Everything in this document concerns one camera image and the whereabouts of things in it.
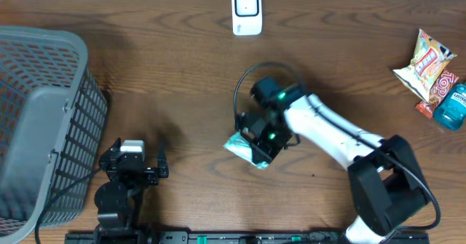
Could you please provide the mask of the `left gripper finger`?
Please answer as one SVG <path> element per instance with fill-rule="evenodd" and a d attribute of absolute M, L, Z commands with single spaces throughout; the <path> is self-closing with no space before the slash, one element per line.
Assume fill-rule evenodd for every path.
<path fill-rule="evenodd" d="M 113 142 L 113 144 L 110 146 L 110 148 L 108 149 L 108 153 L 109 154 L 116 154 L 118 152 L 120 152 L 120 147 L 121 147 L 121 138 L 118 137 L 115 142 Z"/>
<path fill-rule="evenodd" d="M 161 143 L 157 152 L 157 167 L 159 169 L 167 170 L 167 158 L 165 154 L 165 145 Z"/>

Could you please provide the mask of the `teal wet wipes pack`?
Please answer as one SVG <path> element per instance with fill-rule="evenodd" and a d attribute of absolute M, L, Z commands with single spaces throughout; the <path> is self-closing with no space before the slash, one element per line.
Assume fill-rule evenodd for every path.
<path fill-rule="evenodd" d="M 263 170 L 269 167 L 269 164 L 265 161 L 257 163 L 253 161 L 253 150 L 247 140 L 243 138 L 239 132 L 236 132 L 229 138 L 229 140 L 224 144 L 224 148 L 258 169 Z"/>

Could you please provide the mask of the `cream snack bag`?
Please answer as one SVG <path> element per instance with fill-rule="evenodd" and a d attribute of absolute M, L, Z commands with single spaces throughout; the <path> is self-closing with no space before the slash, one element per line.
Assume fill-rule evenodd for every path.
<path fill-rule="evenodd" d="M 448 47 L 419 29 L 409 64 L 393 69 L 394 75 L 420 99 L 428 102 L 430 90 L 445 67 L 457 56 Z"/>

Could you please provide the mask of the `blue Listerine mouthwash bottle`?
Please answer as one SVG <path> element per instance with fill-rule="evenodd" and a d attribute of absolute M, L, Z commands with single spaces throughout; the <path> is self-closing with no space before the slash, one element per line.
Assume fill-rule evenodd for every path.
<path fill-rule="evenodd" d="M 465 120 L 465 83 L 456 84 L 434 111 L 435 121 L 450 130 L 458 130 Z"/>

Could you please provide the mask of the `chocolate bar wrapper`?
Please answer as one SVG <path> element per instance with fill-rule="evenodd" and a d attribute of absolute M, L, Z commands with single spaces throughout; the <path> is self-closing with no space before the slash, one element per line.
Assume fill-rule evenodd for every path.
<path fill-rule="evenodd" d="M 432 119 L 434 111 L 440 106 L 444 98 L 458 81 L 459 77 L 457 75 L 451 73 L 448 69 L 444 69 L 430 89 L 429 101 L 420 101 L 415 106 L 415 109 L 428 119 Z"/>

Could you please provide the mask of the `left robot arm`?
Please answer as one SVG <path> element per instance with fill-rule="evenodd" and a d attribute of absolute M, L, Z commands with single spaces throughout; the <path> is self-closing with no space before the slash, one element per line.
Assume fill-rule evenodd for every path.
<path fill-rule="evenodd" d="M 160 145 L 157 165 L 145 166 L 142 140 L 116 139 L 100 157 L 99 167 L 109 182 L 99 187 L 94 203 L 98 208 L 98 225 L 93 232 L 96 244 L 154 243 L 157 239 L 147 225 L 139 224 L 144 192 L 169 176 L 165 146 Z"/>

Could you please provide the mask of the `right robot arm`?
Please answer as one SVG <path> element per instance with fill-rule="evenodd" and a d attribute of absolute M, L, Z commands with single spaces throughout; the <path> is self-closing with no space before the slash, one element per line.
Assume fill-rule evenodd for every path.
<path fill-rule="evenodd" d="M 256 82 L 252 98 L 264 116 L 242 116 L 252 162 L 271 163 L 298 135 L 313 142 L 348 173 L 358 217 L 347 228 L 348 243 L 385 243 L 402 223 L 426 206 L 427 183 L 409 143 L 399 135 L 385 139 L 360 129 L 298 85 L 281 88 L 271 77 Z"/>

